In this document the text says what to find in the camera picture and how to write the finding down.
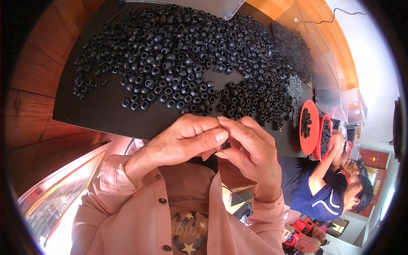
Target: red bowl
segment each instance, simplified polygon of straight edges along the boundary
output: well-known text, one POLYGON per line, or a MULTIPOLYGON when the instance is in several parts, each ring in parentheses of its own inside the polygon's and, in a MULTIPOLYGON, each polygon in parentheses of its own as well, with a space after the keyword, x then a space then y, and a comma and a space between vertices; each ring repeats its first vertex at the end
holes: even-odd
POLYGON ((319 138, 319 113, 317 111, 316 105, 312 100, 307 100, 302 107, 302 111, 300 112, 300 120, 299 120, 299 138, 300 138, 300 148, 302 152, 308 156, 312 154, 313 150, 316 148, 317 139, 319 138), (310 127, 310 136, 305 138, 302 135, 302 116, 303 110, 307 109, 310 113, 310 120, 312 124, 310 127))
POLYGON ((330 133, 333 131, 333 130, 332 130, 332 123, 331 123, 330 117, 329 117, 329 115, 325 114, 325 115, 323 116, 323 118, 321 118, 321 120, 320 120, 319 138, 317 139, 316 148, 315 148, 315 150, 313 151, 313 156, 314 156, 315 158, 319 159, 320 162, 323 162, 323 160, 326 159, 327 155, 329 154, 329 150, 330 150, 331 147, 332 147, 332 142, 331 142, 331 137, 330 137, 328 150, 326 151, 326 153, 325 153, 323 156, 320 155, 320 146, 322 145, 322 131, 323 131, 324 119, 326 119, 326 120, 329 121, 330 133))

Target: woman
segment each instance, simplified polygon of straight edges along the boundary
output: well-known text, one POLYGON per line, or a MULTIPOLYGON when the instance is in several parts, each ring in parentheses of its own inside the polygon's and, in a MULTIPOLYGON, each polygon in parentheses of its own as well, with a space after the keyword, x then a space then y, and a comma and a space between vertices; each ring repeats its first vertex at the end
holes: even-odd
POLYGON ((100 164, 74 219, 71 254, 282 255, 280 184, 275 141, 253 119, 185 114, 133 155, 100 164), (234 147, 222 150, 227 139, 234 147), (216 151, 257 183, 250 227, 225 210, 219 173, 185 163, 216 151))
POLYGON ((366 180, 347 182, 339 168, 344 137, 335 130, 331 139, 333 146, 323 162, 279 158, 285 204, 319 220, 334 220, 346 210, 362 211, 373 197, 366 180))

